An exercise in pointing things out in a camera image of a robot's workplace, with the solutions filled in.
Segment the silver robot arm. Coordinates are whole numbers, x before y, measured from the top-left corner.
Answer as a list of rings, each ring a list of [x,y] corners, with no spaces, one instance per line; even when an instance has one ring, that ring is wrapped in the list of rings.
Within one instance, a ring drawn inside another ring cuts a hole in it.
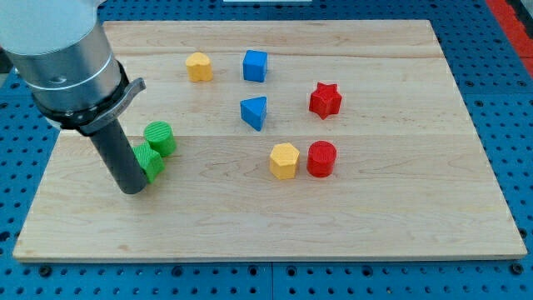
[[[85,136],[116,122],[146,85],[128,80],[97,15],[100,0],[1,0],[1,45],[37,108]]]

